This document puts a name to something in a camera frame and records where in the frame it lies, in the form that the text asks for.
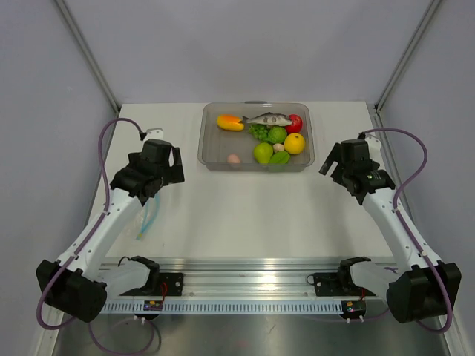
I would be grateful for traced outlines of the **clear zip top bag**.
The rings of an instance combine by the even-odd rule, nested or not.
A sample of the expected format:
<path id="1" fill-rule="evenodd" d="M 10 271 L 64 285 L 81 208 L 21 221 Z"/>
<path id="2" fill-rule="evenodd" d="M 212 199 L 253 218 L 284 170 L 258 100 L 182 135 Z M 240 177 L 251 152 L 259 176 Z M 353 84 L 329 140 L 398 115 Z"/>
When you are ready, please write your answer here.
<path id="1" fill-rule="evenodd" d="M 160 193 L 150 199 L 125 227 L 125 233 L 135 240 L 142 240 L 158 218 Z"/>

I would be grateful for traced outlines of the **beige toy garlic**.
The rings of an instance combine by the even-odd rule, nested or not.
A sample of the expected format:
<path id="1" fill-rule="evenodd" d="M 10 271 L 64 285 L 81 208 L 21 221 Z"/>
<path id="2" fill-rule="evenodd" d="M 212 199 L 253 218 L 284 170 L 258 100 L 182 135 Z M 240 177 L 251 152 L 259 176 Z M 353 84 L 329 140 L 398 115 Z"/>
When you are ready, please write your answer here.
<path id="1" fill-rule="evenodd" d="M 284 146 L 283 146 L 282 144 L 279 144 L 279 143 L 274 144 L 274 145 L 272 146 L 272 148 L 273 148 L 273 151 L 274 151 L 275 153 L 285 150 Z"/>

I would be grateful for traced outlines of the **pink toy egg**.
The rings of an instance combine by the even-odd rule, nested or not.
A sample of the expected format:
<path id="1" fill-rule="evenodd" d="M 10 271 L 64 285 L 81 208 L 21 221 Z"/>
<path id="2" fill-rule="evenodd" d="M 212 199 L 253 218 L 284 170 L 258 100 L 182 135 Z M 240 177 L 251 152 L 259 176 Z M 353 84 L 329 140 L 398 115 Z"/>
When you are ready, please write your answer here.
<path id="1" fill-rule="evenodd" d="M 228 155 L 227 156 L 227 162 L 229 164 L 240 164 L 241 163 L 239 156 L 237 156 L 236 154 Z"/>

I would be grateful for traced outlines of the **green toy pear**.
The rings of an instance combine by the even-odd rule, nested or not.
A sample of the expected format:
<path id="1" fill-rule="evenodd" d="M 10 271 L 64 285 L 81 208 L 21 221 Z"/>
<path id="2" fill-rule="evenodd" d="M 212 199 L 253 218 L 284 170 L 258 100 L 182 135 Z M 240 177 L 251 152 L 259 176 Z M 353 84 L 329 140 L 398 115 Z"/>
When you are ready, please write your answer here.
<path id="1" fill-rule="evenodd" d="M 255 160 L 264 165 L 269 163 L 273 154 L 273 147 L 267 142 L 258 144 L 253 150 Z"/>

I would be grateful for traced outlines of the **orange yellow toy mango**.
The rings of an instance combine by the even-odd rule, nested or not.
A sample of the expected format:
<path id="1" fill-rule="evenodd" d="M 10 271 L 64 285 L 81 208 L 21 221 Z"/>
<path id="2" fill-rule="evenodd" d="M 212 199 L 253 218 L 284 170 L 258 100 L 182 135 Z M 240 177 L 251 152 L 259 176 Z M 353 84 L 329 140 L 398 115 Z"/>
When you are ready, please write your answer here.
<path id="1" fill-rule="evenodd" d="M 242 131 L 245 127 L 243 119 L 233 115 L 219 115 L 216 119 L 217 126 L 225 131 Z"/>

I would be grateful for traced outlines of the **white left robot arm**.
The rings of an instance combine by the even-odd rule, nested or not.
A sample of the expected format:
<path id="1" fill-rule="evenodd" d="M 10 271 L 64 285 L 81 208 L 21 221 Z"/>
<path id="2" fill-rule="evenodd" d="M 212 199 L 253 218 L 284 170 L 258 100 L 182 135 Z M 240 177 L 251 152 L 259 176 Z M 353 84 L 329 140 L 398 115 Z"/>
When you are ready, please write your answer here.
<path id="1" fill-rule="evenodd" d="M 89 323 L 109 298 L 131 291 L 165 296 L 171 286 L 160 276 L 160 265 L 146 257 L 131 257 L 107 272 L 99 269 L 116 238 L 147 201 L 161 188 L 184 181 L 180 149 L 171 143 L 148 139 L 140 152 L 130 153 L 128 164 L 106 185 L 101 213 L 56 261 L 43 260 L 37 267 L 39 305 Z"/>

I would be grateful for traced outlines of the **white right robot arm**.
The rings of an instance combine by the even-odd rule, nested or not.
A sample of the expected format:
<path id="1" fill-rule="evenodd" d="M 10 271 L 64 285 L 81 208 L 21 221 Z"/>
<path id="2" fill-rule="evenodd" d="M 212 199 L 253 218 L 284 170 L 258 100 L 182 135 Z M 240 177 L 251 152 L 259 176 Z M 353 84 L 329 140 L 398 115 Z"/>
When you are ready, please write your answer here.
<path id="1" fill-rule="evenodd" d="M 400 204 L 390 175 L 371 159 L 367 141 L 334 144 L 319 172 L 346 188 L 371 216 L 398 268 L 396 272 L 379 268 L 368 257 L 342 260 L 338 288 L 346 294 L 358 289 L 373 293 L 400 323 L 444 315 L 450 324 L 461 271 L 455 263 L 444 263 L 425 242 Z"/>

